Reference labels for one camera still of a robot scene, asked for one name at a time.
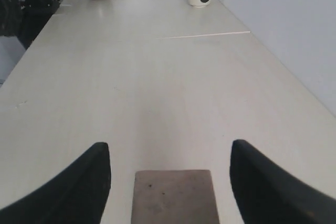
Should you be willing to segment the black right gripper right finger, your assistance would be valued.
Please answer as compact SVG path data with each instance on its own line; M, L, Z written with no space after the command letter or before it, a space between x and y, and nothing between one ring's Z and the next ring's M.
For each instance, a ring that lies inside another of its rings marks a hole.
M335 199L282 169L246 140L235 140L230 183L244 223L335 223Z

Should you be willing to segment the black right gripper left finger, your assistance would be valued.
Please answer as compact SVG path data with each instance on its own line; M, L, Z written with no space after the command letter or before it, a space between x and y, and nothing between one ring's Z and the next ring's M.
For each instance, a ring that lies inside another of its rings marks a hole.
M97 142L53 179L1 209L1 223L100 223L110 188L109 147Z

